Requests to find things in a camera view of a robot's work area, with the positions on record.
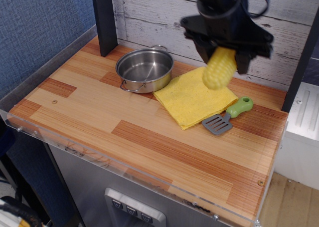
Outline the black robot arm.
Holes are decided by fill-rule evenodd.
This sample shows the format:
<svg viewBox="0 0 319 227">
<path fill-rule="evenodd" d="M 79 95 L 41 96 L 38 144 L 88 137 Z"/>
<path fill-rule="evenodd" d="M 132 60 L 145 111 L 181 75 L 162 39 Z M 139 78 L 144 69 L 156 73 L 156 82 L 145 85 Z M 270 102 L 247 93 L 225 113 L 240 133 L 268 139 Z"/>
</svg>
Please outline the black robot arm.
<svg viewBox="0 0 319 227">
<path fill-rule="evenodd" d="M 246 74 L 256 56 L 271 56 L 273 35 L 253 21 L 268 7 L 250 14 L 248 4 L 248 0 L 197 0 L 199 15 L 181 19 L 185 37 L 193 40 L 205 63 L 218 47 L 232 49 L 238 73 Z"/>
</svg>

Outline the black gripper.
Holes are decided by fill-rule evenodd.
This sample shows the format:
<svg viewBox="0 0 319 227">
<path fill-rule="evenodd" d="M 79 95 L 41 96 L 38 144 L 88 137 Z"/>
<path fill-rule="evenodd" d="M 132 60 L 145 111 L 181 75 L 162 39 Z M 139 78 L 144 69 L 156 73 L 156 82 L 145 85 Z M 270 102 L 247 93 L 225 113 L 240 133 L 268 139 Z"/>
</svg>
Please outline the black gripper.
<svg viewBox="0 0 319 227">
<path fill-rule="evenodd" d="M 273 35 L 254 23 L 242 5 L 225 13 L 202 10 L 200 15 L 182 18 L 180 24 L 204 63 L 209 62 L 217 47 L 233 49 L 238 73 L 246 74 L 257 55 L 271 56 Z"/>
</svg>

